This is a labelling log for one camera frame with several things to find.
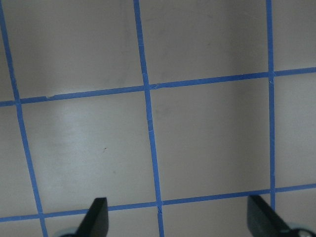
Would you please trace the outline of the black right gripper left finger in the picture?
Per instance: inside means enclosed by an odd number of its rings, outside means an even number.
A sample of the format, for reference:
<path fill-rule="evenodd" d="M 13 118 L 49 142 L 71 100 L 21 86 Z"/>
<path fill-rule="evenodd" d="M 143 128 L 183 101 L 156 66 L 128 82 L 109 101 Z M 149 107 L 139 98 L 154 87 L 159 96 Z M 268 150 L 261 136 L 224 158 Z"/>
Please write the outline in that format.
<path fill-rule="evenodd" d="M 106 197 L 96 198 L 77 229 L 78 237 L 106 237 L 109 230 Z"/>

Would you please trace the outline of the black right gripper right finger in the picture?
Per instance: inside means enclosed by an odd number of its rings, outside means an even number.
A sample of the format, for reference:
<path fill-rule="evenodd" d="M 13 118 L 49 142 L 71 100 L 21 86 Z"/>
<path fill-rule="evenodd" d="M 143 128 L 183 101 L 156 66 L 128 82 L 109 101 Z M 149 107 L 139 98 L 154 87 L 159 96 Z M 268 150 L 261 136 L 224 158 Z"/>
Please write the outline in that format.
<path fill-rule="evenodd" d="M 247 227 L 253 237 L 294 236 L 294 230 L 258 195 L 247 198 Z"/>

